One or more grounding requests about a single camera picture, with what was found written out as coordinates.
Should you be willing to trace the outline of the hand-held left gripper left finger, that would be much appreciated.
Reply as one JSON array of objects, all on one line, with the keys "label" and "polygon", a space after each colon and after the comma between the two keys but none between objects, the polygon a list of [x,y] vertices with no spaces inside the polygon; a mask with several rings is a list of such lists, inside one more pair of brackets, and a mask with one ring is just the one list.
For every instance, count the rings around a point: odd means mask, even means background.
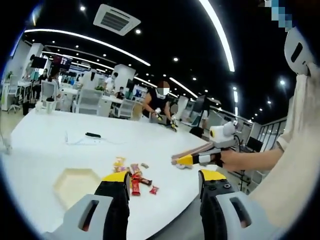
[{"label": "hand-held left gripper left finger", "polygon": [[104,177],[94,194],[86,194],[64,214],[62,224],[44,240],[125,240],[130,216],[130,175]]}]

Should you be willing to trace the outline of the person's right hand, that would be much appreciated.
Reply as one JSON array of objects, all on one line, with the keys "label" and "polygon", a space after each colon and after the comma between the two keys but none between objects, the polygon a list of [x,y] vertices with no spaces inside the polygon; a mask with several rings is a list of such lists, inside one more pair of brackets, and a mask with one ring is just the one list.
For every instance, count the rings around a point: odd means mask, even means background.
[{"label": "person's right hand", "polygon": [[220,152],[220,160],[217,163],[219,167],[227,171],[236,172],[248,168],[247,157],[246,153],[235,152],[230,149],[223,150]]}]

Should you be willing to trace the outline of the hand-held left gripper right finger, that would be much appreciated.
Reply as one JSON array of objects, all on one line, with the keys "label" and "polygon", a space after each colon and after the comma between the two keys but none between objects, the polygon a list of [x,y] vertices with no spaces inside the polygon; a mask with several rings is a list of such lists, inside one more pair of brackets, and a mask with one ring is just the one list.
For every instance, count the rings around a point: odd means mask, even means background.
[{"label": "hand-held left gripper right finger", "polygon": [[263,208],[236,191],[220,172],[198,171],[200,216],[206,240],[278,240]]}]

